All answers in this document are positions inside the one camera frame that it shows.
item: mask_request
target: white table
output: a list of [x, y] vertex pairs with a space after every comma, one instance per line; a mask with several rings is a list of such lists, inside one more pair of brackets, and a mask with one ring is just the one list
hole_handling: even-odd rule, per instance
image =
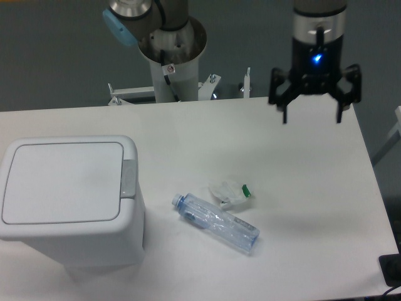
[[[65, 269], [0, 242], [0, 299], [326, 300], [379, 295], [378, 257], [397, 253], [351, 108], [300, 98], [288, 124], [267, 98], [0, 114], [0, 156], [20, 137], [123, 134], [138, 148], [147, 207], [144, 262]], [[261, 230], [246, 256], [179, 217], [175, 193], [212, 201], [208, 180], [236, 179], [254, 199], [232, 211]]]

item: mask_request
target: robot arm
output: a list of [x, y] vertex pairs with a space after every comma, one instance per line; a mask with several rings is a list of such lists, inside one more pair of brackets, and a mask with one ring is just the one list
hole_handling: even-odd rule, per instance
[[109, 6], [138, 41], [156, 29], [177, 31], [189, 19], [188, 0], [111, 0]]
[[[361, 100], [359, 66], [340, 69], [345, 12], [346, 0], [294, 0], [292, 67], [289, 72], [272, 70], [269, 92], [269, 103], [283, 111], [284, 123], [287, 106], [301, 94], [329, 93], [338, 102], [338, 123], [343, 110]], [[337, 85], [343, 77], [352, 84], [347, 93]], [[278, 95], [277, 88], [286, 80], [288, 89]]]

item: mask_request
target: cable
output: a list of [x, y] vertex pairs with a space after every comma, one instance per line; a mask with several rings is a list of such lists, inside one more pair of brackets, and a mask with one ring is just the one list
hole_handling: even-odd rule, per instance
[[[166, 63], [164, 61], [164, 56], [165, 56], [165, 51], [164, 50], [160, 50], [160, 63], [162, 65], [162, 67], [166, 65]], [[165, 79], [165, 83], [170, 87], [170, 90], [173, 93], [174, 100], [176, 102], [181, 102], [181, 99], [178, 97], [177, 92], [175, 91], [174, 87], [171, 84], [169, 76], [168, 75], [164, 75], [164, 79]]]
[[393, 290], [396, 290], [396, 289], [399, 288], [399, 287], [401, 287], [401, 284], [400, 284], [400, 285], [397, 285], [396, 287], [392, 287], [392, 288], [390, 288], [389, 290], [387, 290], [387, 291], [380, 297], [379, 301], [385, 301], [387, 294], [390, 293], [390, 292], [392, 292]]

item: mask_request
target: metal bracket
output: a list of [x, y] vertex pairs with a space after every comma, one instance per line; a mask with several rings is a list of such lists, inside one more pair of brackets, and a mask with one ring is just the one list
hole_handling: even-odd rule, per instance
[[[207, 77], [205, 83], [198, 83], [198, 99], [199, 100], [210, 100], [213, 96], [213, 92], [216, 89], [217, 85], [220, 82], [221, 77], [216, 74], [210, 74]], [[131, 105], [131, 102], [126, 102], [122, 98], [125, 99], [134, 99], [134, 98], [145, 98], [145, 97], [154, 97], [155, 89], [154, 87], [141, 87], [141, 88], [129, 88], [129, 89], [119, 89], [114, 90], [111, 84], [108, 84], [108, 88], [110, 91], [110, 96], [112, 100], [108, 103], [108, 105]]]
[[388, 132], [386, 140], [383, 146], [377, 151], [377, 153], [372, 157], [370, 162], [372, 166], [375, 167], [380, 160], [393, 148], [393, 146], [401, 139], [401, 125], [397, 122], [392, 129]]
[[217, 97], [213, 97], [213, 94], [220, 80], [221, 77], [219, 75], [210, 74], [198, 91], [198, 100], [216, 99]]

